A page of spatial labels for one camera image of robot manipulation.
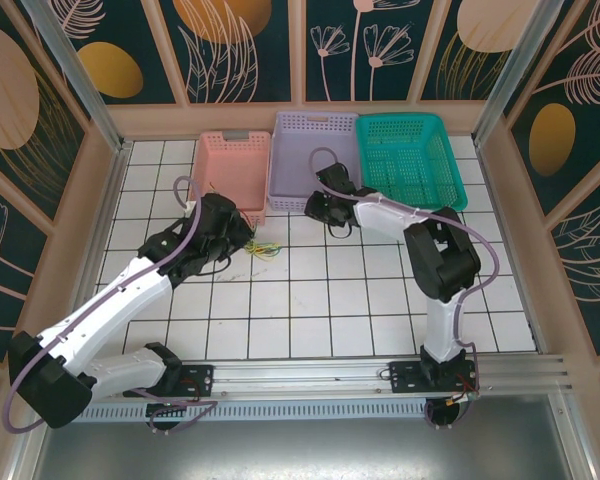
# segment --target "black mounting plate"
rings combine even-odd
[[[162,398],[192,398],[197,394],[200,395],[200,398],[210,397],[213,388],[213,370],[213,365],[183,365],[178,383],[173,389],[161,392],[150,388],[147,391]],[[135,398],[141,395],[127,391],[123,393],[123,396]]]
[[[454,373],[440,378],[437,385],[432,385],[422,374],[421,362],[389,363],[389,378],[393,393],[432,393],[432,392],[462,392],[464,386],[457,374],[475,388],[475,365],[472,360],[463,360],[454,366]]]

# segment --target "enclosure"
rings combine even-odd
[[[442,119],[460,220],[501,264],[465,305],[484,398],[452,432],[378,374],[417,360],[427,329],[405,243],[332,231],[299,188],[312,141],[369,179],[356,125],[405,112]],[[172,185],[192,175],[276,255],[207,265],[98,358],[159,341],[212,365],[215,416],[154,438],[147,402],[116,397],[7,433],[14,333],[114,281],[182,216]],[[35,413],[18,399],[11,419]],[[131,466],[145,448],[163,462]],[[600,0],[0,0],[0,478],[100,462],[101,478],[600,478]]]

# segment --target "purple basket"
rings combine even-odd
[[[309,172],[309,155],[328,147],[349,170],[360,188],[360,153],[356,137],[356,113],[278,112],[273,131],[269,170],[269,203],[274,210],[303,212],[308,198],[317,190]],[[316,170],[333,163],[327,152],[315,156]]]

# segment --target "gray surface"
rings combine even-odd
[[[47,435],[34,478],[565,479],[548,403],[483,399],[466,422],[209,422],[172,437],[144,425],[76,424]]]

